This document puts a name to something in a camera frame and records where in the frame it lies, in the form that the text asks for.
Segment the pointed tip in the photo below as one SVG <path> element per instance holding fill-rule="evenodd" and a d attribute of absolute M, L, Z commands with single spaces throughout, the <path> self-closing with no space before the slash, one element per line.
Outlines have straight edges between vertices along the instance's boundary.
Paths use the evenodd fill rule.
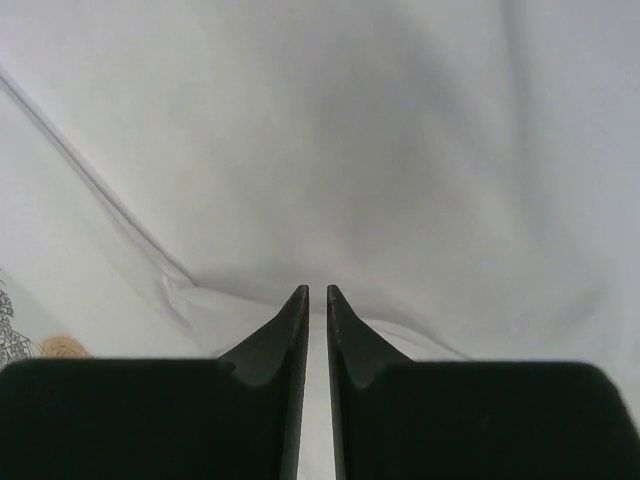
<path fill-rule="evenodd" d="M 327 288 L 329 355 L 339 355 L 351 381 L 367 385 L 385 367 L 411 359 L 363 322 L 336 285 Z"/>
<path fill-rule="evenodd" d="M 266 383 L 283 367 L 287 352 L 306 352 L 308 335 L 309 287 L 300 285 L 275 317 L 220 360 L 235 365 L 244 383 Z"/>

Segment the white cloth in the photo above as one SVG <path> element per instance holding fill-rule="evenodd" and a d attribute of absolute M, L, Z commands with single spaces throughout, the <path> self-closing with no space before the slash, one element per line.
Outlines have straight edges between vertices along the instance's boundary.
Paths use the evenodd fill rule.
<path fill-rule="evenodd" d="M 0 268 L 104 354 L 228 348 L 310 284 L 301 478 L 329 283 L 415 357 L 590 361 L 638 415 L 639 15 L 0 0 Z"/>

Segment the small tan object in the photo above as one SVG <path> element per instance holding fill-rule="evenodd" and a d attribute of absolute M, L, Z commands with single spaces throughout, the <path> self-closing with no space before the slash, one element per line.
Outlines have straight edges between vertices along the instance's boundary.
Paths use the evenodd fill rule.
<path fill-rule="evenodd" d="M 47 338 L 40 346 L 43 357 L 88 358 L 91 355 L 72 337 Z"/>

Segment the black plastic jaw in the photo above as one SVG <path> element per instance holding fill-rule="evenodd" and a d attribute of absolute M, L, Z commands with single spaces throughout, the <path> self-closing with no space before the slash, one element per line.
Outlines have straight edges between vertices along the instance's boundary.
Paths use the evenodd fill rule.
<path fill-rule="evenodd" d="M 296 478 L 307 287 L 215 360 L 32 360 L 0 374 L 0 479 Z"/>
<path fill-rule="evenodd" d="M 620 396 L 579 363 L 414 363 L 328 290 L 338 480 L 640 479 Z"/>

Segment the white backdrop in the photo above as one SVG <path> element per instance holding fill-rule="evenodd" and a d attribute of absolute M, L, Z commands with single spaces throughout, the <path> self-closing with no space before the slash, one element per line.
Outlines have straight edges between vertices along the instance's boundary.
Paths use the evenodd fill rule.
<path fill-rule="evenodd" d="M 309 479 L 328 283 L 415 357 L 594 362 L 638 415 L 639 18 L 0 0 L 0 268 L 96 354 L 218 351 L 310 284 Z"/>

